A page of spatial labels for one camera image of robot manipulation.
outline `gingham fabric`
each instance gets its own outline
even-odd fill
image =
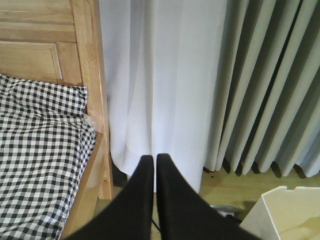
[[[87,89],[0,74],[0,239],[59,239],[96,143]]]

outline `wooden headboard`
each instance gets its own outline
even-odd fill
[[[111,198],[107,90],[98,0],[1,0],[0,73],[88,87],[87,114],[105,142],[100,197]]]

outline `pillow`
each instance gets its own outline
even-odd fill
[[[0,99],[14,101],[23,109],[83,118],[87,98],[86,87],[25,80],[0,74]]]

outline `white sheer curtain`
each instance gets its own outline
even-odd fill
[[[100,1],[111,155],[124,173],[169,153],[200,189],[226,4]]]
[[[111,155],[131,175],[171,154],[203,166],[320,170],[320,3],[100,0]]]

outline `bed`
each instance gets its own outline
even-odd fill
[[[3,78],[10,76],[18,82],[20,79],[44,82],[44,88],[58,84],[87,89],[84,111],[94,121],[92,139],[95,145],[84,172],[80,174],[77,194],[66,216],[62,238],[91,220],[98,197],[112,197],[100,29],[97,0],[0,1],[0,74]],[[0,161],[4,161],[1,152]]]

